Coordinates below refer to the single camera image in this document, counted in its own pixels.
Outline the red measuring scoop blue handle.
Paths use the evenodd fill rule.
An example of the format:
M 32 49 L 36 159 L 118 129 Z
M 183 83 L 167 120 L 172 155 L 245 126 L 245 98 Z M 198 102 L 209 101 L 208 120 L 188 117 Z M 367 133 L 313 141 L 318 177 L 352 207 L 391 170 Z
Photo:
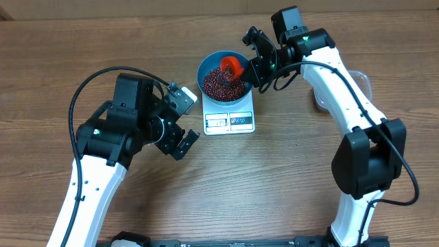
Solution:
M 226 56 L 222 58 L 220 61 L 220 69 L 227 82 L 237 80 L 244 72 L 244 68 L 240 61 L 234 56 Z

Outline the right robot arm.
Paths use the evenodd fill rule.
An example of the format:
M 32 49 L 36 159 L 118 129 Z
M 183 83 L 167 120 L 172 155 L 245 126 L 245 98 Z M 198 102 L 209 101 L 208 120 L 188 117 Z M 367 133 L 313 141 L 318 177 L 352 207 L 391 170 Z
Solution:
M 389 120 L 371 103 L 345 68 L 329 33 L 309 30 L 297 7 L 279 10 L 271 21 L 275 41 L 255 27 L 243 37 L 256 56 L 241 78 L 264 93 L 282 77 L 301 75 L 340 131 L 331 171 L 341 195 L 324 245 L 388 246 L 387 237 L 372 237 L 368 228 L 375 207 L 384 202 L 384 193 L 406 164 L 404 124 Z

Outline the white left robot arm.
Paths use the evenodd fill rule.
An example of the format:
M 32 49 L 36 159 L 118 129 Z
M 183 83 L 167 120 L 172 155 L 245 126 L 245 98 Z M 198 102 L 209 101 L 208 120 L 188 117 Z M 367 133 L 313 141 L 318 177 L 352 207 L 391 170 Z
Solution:
M 199 134 L 177 125 L 198 98 L 175 82 L 129 73 L 118 75 L 112 100 L 104 102 L 74 135 L 69 188 L 48 246 L 94 246 L 109 204 L 135 154 L 155 145 L 180 160 Z

